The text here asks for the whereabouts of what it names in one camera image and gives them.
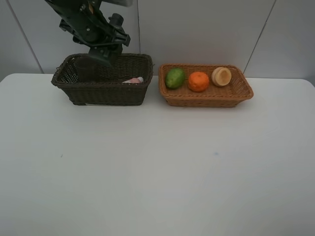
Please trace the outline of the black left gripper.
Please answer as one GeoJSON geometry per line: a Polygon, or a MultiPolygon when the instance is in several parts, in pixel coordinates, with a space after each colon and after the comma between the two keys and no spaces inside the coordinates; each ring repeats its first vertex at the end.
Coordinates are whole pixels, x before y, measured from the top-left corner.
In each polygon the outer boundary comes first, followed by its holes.
{"type": "Polygon", "coordinates": [[[129,46],[130,36],[104,18],[100,0],[47,0],[61,17],[59,27],[73,35],[73,41],[88,47],[129,46]]]}

